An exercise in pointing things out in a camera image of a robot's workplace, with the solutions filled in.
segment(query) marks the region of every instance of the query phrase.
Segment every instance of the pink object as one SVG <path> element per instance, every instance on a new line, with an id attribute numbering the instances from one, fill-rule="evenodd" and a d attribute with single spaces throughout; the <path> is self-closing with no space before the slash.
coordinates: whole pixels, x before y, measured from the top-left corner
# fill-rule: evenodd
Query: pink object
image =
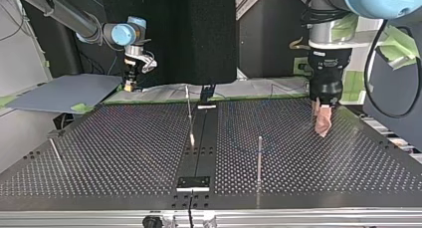
<path id="1" fill-rule="evenodd" d="M 331 114 L 332 111 L 330 107 L 321 107 L 318 110 L 316 117 L 316 133 L 322 137 L 326 137 L 331 129 Z"/>

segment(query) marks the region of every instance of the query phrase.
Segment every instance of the black perforated table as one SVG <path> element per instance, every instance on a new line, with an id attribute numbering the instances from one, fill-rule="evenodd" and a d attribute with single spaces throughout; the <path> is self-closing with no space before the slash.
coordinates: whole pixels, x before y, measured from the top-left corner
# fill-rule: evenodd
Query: black perforated table
<path id="1" fill-rule="evenodd" d="M 308 99 L 102 106 L 0 175 L 0 211 L 422 206 L 422 166 L 345 108 L 326 138 Z M 258 187 L 258 138 L 263 138 Z M 177 193 L 209 176 L 209 192 Z"/>

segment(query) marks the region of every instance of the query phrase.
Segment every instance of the white wall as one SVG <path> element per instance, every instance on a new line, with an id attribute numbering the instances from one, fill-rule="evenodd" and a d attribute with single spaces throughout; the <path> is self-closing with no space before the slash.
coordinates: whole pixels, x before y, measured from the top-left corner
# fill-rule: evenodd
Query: white wall
<path id="1" fill-rule="evenodd" d="M 6 0 L 0 0 L 18 23 L 19 11 Z M 15 32 L 18 26 L 0 7 L 0 39 Z M 36 41 L 22 31 L 0 41 L 0 97 L 16 95 L 51 79 L 44 68 L 44 56 Z M 0 109 L 0 172 L 47 140 L 55 129 L 52 119 L 57 114 Z"/>
<path id="2" fill-rule="evenodd" d="M 12 7 L 6 0 L 0 0 L 0 3 L 21 23 L 17 6 Z M 0 39 L 18 29 L 1 7 L 0 25 Z M 44 56 L 35 43 L 33 38 L 22 31 L 0 41 L 0 97 L 22 92 L 51 78 L 50 72 L 43 66 Z"/>

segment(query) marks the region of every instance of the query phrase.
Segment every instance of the white label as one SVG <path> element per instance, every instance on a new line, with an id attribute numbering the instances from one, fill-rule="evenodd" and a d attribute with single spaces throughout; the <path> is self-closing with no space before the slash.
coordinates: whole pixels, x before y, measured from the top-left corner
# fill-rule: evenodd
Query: white label
<path id="1" fill-rule="evenodd" d="M 317 51 L 314 51 L 314 55 L 316 55 L 316 56 L 321 56 L 321 57 L 325 57 L 325 53 L 324 53 L 324 52 L 317 52 Z"/>

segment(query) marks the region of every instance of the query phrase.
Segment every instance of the metal pin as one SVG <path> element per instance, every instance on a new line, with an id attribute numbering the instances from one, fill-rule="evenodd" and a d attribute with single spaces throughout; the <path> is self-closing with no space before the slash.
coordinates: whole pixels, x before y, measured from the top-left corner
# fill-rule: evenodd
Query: metal pin
<path id="1" fill-rule="evenodd" d="M 187 85 L 185 86 L 185 90 L 186 90 L 188 117 L 189 117 L 189 123 L 190 123 L 190 135 L 189 135 L 189 137 L 190 137 L 191 145 L 194 146 L 195 145 L 195 136 L 193 135 L 192 109 L 191 109 L 191 105 L 190 105 L 189 87 Z"/>
<path id="2" fill-rule="evenodd" d="M 49 138 L 49 141 L 50 141 L 50 144 L 51 144 L 51 145 L 52 145 L 52 147 L 53 147 L 53 150 L 54 150 L 54 153 L 55 153 L 55 154 L 56 154 L 56 156 L 57 156 L 57 159 L 59 159 L 59 160 L 60 160 L 60 162 L 62 162 L 62 158 L 60 157 L 59 151 L 57 150 L 56 144 L 54 143 L 53 139 L 52 139 L 52 138 Z"/>
<path id="3" fill-rule="evenodd" d="M 258 137 L 258 191 L 261 191 L 262 182 L 262 159 L 263 159 L 263 138 Z"/>
<path id="4" fill-rule="evenodd" d="M 60 164 L 62 165 L 63 171 L 65 172 L 66 177 L 68 176 L 68 172 L 66 171 L 65 164 L 62 161 L 62 158 L 60 157 L 59 150 L 56 147 L 56 143 L 52 138 L 49 138 L 50 144 L 52 145 L 53 151 L 57 156 L 57 159 L 59 160 Z"/>

